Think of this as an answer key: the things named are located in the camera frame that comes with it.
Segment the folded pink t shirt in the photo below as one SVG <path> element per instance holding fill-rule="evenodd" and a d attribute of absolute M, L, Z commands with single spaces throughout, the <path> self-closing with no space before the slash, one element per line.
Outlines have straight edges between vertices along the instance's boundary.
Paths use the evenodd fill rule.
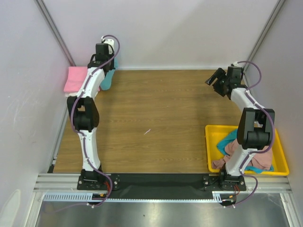
<path fill-rule="evenodd" d="M 87 76 L 87 70 L 87 67 L 69 67 L 67 81 L 63 90 L 64 93 L 77 93 Z"/>

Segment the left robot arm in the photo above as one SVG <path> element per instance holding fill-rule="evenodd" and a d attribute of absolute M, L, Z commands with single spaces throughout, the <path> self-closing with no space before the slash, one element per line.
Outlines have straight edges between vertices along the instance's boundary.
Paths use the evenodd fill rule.
<path fill-rule="evenodd" d="M 97 127 L 99 113 L 95 97 L 107 73 L 114 69 L 115 51 L 112 40 L 102 40 L 95 46 L 80 90 L 67 98 L 71 128 L 80 139 L 83 155 L 82 170 L 78 179 L 78 190 L 97 190 L 106 182 L 97 151 Z"/>

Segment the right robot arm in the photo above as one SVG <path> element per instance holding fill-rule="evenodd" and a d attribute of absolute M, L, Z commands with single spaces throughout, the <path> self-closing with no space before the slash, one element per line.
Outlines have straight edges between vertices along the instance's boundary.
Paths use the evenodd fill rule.
<path fill-rule="evenodd" d="M 229 66 L 227 70 L 218 68 L 206 80 L 214 91 L 227 96 L 242 111 L 237 129 L 238 147 L 227 163 L 220 169 L 215 184 L 230 191 L 235 186 L 244 185 L 244 170 L 258 153 L 267 152 L 275 139 L 273 109 L 266 109 L 251 95 L 250 89 L 242 83 L 244 70 L 239 66 Z"/>

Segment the yellow plastic bin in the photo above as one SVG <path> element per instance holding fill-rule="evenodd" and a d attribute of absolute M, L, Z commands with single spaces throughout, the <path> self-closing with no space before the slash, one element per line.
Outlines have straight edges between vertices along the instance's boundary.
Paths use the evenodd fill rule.
<path fill-rule="evenodd" d="M 237 126 L 229 125 L 207 125 L 205 127 L 207 163 L 208 170 L 210 172 L 219 172 L 219 170 L 214 167 L 213 162 L 222 159 L 227 155 L 225 152 L 225 147 L 237 138 L 237 128 Z M 244 173 L 247 175 L 289 175 L 289 168 L 277 132 L 272 151 L 272 166 L 270 167 L 269 171 L 261 170 L 257 167 L 248 166 L 245 168 Z"/>

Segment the aluminium front rail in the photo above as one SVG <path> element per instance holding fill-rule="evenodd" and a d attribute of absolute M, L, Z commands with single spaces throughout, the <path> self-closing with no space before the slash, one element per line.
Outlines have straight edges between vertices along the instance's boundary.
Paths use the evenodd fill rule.
<path fill-rule="evenodd" d="M 119 184 L 128 182 L 202 182 L 204 174 L 126 174 L 119 173 Z M 79 173 L 39 174 L 34 185 L 34 192 L 76 192 Z M 257 193 L 291 193 L 292 189 L 285 176 L 257 175 Z"/>

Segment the right aluminium frame post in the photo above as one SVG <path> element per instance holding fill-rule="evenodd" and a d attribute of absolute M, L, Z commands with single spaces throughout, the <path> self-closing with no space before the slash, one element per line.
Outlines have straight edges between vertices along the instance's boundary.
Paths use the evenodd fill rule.
<path fill-rule="evenodd" d="M 261 45 L 263 44 L 267 34 L 269 33 L 271 27 L 273 26 L 276 18 L 279 16 L 283 6 L 287 0 L 278 0 L 272 10 L 272 12 L 269 15 L 269 18 L 267 19 L 260 35 L 257 38 L 256 43 L 254 44 L 252 50 L 250 51 L 246 61 L 253 61 L 254 57 L 256 56 L 258 50 L 260 49 Z"/>

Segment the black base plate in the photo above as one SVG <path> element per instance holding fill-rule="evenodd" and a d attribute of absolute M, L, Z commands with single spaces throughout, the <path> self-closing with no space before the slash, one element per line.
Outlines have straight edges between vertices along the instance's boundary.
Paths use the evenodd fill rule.
<path fill-rule="evenodd" d="M 193 183 L 178 183 L 178 182 L 134 182 L 128 183 L 124 182 L 119 184 L 118 174 L 110 174 L 109 178 L 106 178 L 105 184 L 97 190 L 93 191 L 101 191 L 106 190 L 108 184 L 113 185 L 112 192 L 139 192 L 139 193 L 171 193 L 176 195 L 177 193 L 187 193 L 187 194 L 198 194 L 199 191 L 202 192 L 214 192 L 214 191 L 224 191 L 228 193 L 233 193 L 236 189 L 241 192 L 246 191 L 246 185 L 244 178 L 242 176 L 239 177 L 227 177 L 227 179 L 223 179 L 223 177 L 218 176 L 217 174 L 204 174 L 203 181 L 193 182 Z"/>

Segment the aluminium frame post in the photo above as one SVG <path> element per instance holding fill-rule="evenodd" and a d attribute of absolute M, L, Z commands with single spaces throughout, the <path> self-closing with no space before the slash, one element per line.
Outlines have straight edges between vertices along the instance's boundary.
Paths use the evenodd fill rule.
<path fill-rule="evenodd" d="M 75 61 L 64 41 L 64 39 L 61 36 L 61 33 L 51 16 L 44 0 L 34 0 L 36 6 L 38 7 L 40 13 L 42 14 L 42 17 L 44 18 L 46 24 L 48 25 L 51 33 L 53 34 L 55 40 L 57 41 L 60 49 L 62 50 L 67 62 L 69 63 L 70 66 L 76 66 Z"/>
<path fill-rule="evenodd" d="M 278 0 L 272 10 L 272 12 L 269 15 L 269 18 L 267 19 L 260 35 L 257 38 L 256 43 L 254 44 L 252 50 L 250 51 L 246 61 L 253 61 L 254 57 L 256 56 L 258 50 L 260 49 L 261 45 L 263 44 L 267 34 L 269 33 L 271 27 L 273 26 L 276 18 L 279 16 L 283 6 L 287 0 Z"/>

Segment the left aluminium frame post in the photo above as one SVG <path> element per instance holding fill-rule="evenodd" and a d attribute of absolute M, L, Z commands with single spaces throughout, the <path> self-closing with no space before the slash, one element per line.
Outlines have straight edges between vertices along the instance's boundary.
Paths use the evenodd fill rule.
<path fill-rule="evenodd" d="M 44 18 L 46 24 L 48 25 L 51 33 L 53 34 L 55 40 L 57 41 L 60 49 L 62 50 L 67 62 L 69 63 L 70 66 L 76 66 L 75 61 L 64 41 L 64 39 L 61 36 L 61 33 L 51 16 L 44 0 L 34 0 L 36 6 L 38 7 L 40 13 L 42 14 L 42 17 Z"/>

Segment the folded white t shirt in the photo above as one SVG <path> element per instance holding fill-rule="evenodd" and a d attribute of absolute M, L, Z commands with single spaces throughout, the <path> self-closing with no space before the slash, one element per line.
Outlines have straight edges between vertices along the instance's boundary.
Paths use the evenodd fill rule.
<path fill-rule="evenodd" d="M 65 93 L 65 96 L 66 97 L 69 97 L 69 96 L 76 96 L 77 95 L 77 92 L 76 93 Z"/>

